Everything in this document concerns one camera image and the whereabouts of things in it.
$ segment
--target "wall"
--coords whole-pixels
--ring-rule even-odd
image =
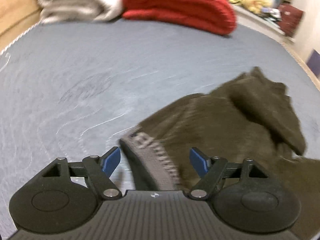
[[[292,0],[291,4],[305,12],[292,48],[306,62],[313,49],[320,52],[320,0]]]

